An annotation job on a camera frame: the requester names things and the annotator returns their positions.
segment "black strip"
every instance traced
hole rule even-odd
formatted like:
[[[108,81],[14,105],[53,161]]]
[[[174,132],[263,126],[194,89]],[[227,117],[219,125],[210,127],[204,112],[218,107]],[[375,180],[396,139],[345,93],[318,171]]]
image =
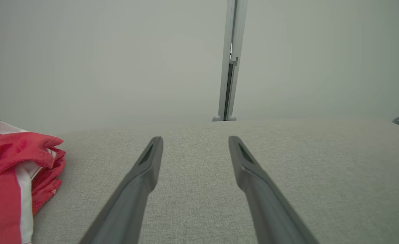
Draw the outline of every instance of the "black strip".
[[[229,94],[231,91],[231,81],[232,81],[232,63],[230,63],[228,66],[227,93],[225,95],[225,108],[224,108],[223,121],[228,120],[227,115],[228,115]]]

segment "red garment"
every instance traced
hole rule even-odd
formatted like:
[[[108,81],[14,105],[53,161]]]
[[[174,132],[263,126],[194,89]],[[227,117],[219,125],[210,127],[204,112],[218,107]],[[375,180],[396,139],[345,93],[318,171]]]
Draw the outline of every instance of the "red garment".
[[[0,135],[0,244],[22,243],[21,189],[15,167],[24,161],[34,161],[43,167],[32,179],[32,214],[35,215],[60,187],[57,177],[65,165],[65,152],[54,146],[62,142],[57,137],[30,132]]]

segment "folded clothing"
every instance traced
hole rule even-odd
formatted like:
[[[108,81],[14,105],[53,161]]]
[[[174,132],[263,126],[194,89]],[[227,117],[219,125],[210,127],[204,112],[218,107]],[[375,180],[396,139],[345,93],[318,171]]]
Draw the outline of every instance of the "folded clothing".
[[[30,243],[33,216],[60,187],[63,140],[0,121],[0,243]]]

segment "gray textured fabric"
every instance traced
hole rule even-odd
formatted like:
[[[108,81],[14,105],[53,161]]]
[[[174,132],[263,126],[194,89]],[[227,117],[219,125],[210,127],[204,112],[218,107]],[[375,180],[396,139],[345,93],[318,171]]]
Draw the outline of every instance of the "gray textured fabric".
[[[399,243],[399,126],[368,120],[166,125],[60,135],[63,181],[34,244],[77,243],[153,136],[164,138],[140,243],[256,243],[228,136],[239,136],[321,243]]]

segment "white wall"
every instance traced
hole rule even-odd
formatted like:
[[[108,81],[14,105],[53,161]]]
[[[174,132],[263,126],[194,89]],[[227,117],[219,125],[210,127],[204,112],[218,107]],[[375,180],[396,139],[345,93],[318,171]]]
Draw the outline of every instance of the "white wall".
[[[0,118],[40,133],[210,121],[226,0],[0,0]]]
[[[233,115],[399,115],[399,0],[249,0]]]

